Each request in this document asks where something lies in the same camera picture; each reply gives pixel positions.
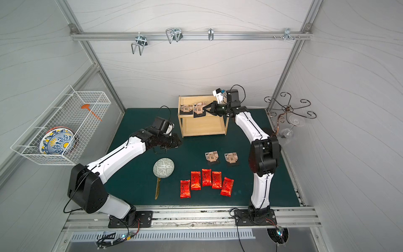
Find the blue yellow patterned plate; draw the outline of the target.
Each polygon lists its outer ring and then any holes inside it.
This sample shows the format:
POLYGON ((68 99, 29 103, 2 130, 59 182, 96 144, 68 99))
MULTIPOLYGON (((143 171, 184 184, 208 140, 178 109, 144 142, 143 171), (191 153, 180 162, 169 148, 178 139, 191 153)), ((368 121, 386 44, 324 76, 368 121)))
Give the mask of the blue yellow patterned plate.
POLYGON ((62 155, 70 151, 75 144, 75 134, 64 127, 53 128, 39 143, 39 152, 45 155, 62 155))

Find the orange spatula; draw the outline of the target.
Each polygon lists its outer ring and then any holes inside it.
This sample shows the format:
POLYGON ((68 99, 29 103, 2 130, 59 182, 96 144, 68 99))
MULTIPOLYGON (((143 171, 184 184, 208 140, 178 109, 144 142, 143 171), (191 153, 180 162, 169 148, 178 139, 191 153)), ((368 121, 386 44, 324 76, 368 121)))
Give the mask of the orange spatula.
POLYGON ((95 118, 97 118, 99 121, 102 121, 102 120, 100 119, 100 117, 97 116, 97 115, 90 109, 90 105, 89 105, 89 104, 84 104, 84 105, 82 105, 82 106, 81 106, 81 109, 88 110, 95 118))

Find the metal double hook left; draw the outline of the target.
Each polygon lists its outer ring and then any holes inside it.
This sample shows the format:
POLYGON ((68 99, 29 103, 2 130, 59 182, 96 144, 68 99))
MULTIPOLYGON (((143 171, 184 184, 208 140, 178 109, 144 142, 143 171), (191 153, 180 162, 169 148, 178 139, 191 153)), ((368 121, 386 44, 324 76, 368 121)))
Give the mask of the metal double hook left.
POLYGON ((139 33, 134 39, 134 43, 131 44, 132 53, 135 54, 138 51, 139 55, 142 56, 144 48, 147 45, 148 39, 139 33))

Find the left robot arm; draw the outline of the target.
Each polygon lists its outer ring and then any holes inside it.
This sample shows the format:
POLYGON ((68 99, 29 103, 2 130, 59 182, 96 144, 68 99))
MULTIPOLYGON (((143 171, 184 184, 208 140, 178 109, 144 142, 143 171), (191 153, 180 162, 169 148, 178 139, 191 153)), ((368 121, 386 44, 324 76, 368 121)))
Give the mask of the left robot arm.
POLYGON ((127 163, 154 147, 175 149, 182 144, 176 133, 162 133, 153 127, 140 129, 116 149, 87 165, 75 165, 70 173, 67 196, 88 214, 100 212, 133 222, 136 208, 107 192, 107 181, 127 163))

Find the copper glass holder stand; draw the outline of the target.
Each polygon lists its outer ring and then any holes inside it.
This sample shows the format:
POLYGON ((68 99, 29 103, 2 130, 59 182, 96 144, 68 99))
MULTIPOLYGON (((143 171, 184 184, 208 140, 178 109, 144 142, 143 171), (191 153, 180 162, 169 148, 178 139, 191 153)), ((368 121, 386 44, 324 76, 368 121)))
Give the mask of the copper glass holder stand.
POLYGON ((309 108, 312 103, 307 100, 307 99, 301 99, 300 100, 300 106, 294 107, 291 104, 291 99, 292 95, 289 92, 281 92, 280 93, 281 98, 288 97, 288 102, 286 105, 281 104, 275 97, 273 96, 267 96, 264 97, 264 102, 266 102, 269 107, 266 108, 266 114, 269 116, 269 118, 275 118, 276 123, 273 128, 273 135, 277 136, 280 133, 280 124, 287 122, 289 125, 291 125, 291 128, 289 131, 292 131, 292 127, 299 127, 300 124, 297 124, 295 120, 292 120, 291 117, 295 116, 296 119, 299 121, 299 119, 316 119, 318 116, 317 114, 312 111, 312 110, 307 110, 305 114, 297 113, 298 110, 303 110, 309 108))

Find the clear wine glass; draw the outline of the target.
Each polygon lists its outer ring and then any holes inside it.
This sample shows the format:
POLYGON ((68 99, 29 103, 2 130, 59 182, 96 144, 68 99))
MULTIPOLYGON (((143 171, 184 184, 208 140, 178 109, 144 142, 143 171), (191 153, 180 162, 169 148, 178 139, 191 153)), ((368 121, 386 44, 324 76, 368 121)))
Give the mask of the clear wine glass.
POLYGON ((291 142, 294 137, 294 128, 305 126, 305 119, 293 113, 286 115, 286 122, 288 125, 278 134, 278 140, 282 146, 291 142))

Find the wooden two-tier shelf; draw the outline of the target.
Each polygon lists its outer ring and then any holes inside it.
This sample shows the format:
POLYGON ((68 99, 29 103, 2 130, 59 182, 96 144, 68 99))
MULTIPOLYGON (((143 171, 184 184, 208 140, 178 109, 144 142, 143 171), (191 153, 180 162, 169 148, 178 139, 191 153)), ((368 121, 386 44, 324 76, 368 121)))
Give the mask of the wooden two-tier shelf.
POLYGON ((205 102, 206 105, 216 101, 212 95, 207 96, 180 96, 178 98, 178 119, 179 127, 183 137, 195 137, 204 135, 226 135, 229 120, 224 117, 213 116, 206 113, 204 117, 194 118, 192 115, 179 114, 180 105, 194 105, 198 102, 205 102))

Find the floral tea bag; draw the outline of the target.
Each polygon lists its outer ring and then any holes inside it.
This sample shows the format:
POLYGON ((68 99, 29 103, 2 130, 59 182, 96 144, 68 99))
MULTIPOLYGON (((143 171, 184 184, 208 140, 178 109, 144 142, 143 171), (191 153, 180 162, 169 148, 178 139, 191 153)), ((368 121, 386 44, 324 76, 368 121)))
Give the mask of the floral tea bag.
POLYGON ((206 106, 205 102, 198 102, 194 104, 193 117, 200 118, 206 115, 206 111, 203 109, 206 106))
POLYGON ((179 114, 183 115, 192 115, 193 114, 194 105, 180 105, 179 106, 179 114))
POLYGON ((207 163, 209 165, 217 164, 219 163, 219 155, 217 151, 212 151, 212 152, 206 152, 205 153, 205 158, 207 160, 207 163))
POLYGON ((234 167, 234 166, 239 165, 239 157, 238 157, 238 154, 236 152, 225 153, 224 157, 225 157, 226 164, 229 167, 234 167))

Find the metal rail bar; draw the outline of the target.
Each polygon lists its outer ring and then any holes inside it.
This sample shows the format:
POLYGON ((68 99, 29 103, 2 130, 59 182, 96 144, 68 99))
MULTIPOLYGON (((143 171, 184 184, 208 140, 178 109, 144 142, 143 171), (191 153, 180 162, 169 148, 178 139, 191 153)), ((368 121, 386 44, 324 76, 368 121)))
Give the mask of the metal rail bar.
MULTIPOLYGON (((139 32, 148 39, 148 42, 168 41, 165 32, 139 32)), ((129 32, 88 32, 71 34, 75 41, 134 41, 139 33, 129 32)), ((209 41, 208 31, 183 31, 181 41, 209 41)), ((281 36, 284 31, 214 31, 213 41, 280 41, 282 39, 274 39, 273 36, 281 36)), ((313 37, 312 33, 292 31, 292 35, 299 35, 299 40, 310 40, 313 37)))

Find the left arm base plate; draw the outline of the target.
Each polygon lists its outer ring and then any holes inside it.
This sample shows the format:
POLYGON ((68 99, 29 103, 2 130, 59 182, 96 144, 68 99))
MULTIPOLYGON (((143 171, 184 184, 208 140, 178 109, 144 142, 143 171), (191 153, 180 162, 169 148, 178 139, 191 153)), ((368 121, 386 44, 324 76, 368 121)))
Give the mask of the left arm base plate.
POLYGON ((152 224, 153 211, 131 211, 123 219, 109 216, 108 228, 149 228, 152 224))

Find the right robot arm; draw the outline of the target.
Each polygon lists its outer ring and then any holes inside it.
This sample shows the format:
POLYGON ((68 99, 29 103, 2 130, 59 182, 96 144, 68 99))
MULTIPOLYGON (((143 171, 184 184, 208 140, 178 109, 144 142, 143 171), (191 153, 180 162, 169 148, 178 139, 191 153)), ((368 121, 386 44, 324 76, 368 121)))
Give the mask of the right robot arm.
POLYGON ((251 196, 249 215, 251 218, 264 218, 270 211, 271 181, 279 166, 281 145, 273 132, 265 132, 253 119, 251 113, 239 102, 219 104, 217 101, 203 107, 203 111, 213 116, 228 116, 242 130, 250 142, 248 163, 254 174, 254 187, 251 196))

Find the green table mat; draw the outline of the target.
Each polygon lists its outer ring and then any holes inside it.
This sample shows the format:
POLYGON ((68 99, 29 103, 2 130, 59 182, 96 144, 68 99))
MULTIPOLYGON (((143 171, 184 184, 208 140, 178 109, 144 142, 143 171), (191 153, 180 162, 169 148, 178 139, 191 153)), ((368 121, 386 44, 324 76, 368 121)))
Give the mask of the green table mat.
POLYGON ((146 151, 115 173, 106 190, 133 205, 248 206, 249 151, 230 119, 226 135, 184 137, 176 149, 146 151))

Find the metal double hook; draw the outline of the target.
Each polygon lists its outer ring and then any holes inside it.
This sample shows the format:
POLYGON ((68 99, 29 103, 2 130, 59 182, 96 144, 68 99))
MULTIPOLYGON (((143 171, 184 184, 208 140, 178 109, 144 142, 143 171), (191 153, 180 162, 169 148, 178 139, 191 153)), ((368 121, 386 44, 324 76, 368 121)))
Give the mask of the metal double hook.
POLYGON ((147 45, 148 39, 139 33, 134 39, 134 43, 131 44, 132 53, 135 54, 138 51, 139 55, 142 56, 144 48, 147 45))
POLYGON ((165 33, 170 44, 172 44, 173 41, 179 42, 183 38, 183 33, 180 28, 168 28, 165 33))

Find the metal double hook middle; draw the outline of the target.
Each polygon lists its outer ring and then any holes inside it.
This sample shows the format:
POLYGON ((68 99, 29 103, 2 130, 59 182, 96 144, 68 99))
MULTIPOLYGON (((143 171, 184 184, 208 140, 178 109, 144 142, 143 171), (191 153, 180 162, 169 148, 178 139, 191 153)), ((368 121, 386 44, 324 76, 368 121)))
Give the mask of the metal double hook middle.
POLYGON ((172 44, 173 41, 179 42, 183 38, 183 33, 180 28, 168 28, 165 33, 170 44, 172 44))

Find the red tea bag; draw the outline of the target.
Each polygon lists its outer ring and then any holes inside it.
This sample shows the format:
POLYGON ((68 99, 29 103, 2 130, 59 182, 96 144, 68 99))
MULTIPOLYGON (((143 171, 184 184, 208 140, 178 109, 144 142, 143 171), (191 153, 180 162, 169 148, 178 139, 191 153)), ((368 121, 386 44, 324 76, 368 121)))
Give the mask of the red tea bag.
POLYGON ((202 186, 212 186, 212 170, 202 169, 202 186))
POLYGON ((180 198, 191 198, 191 181, 181 180, 180 182, 180 198))
POLYGON ((222 189, 222 173, 221 172, 212 172, 212 188, 216 190, 222 189))
POLYGON ((201 173, 198 171, 191 172, 191 190, 200 191, 201 190, 201 173))
POLYGON ((226 197, 231 197, 232 192, 233 192, 233 186, 234 186, 234 180, 224 177, 220 195, 226 196, 226 197))

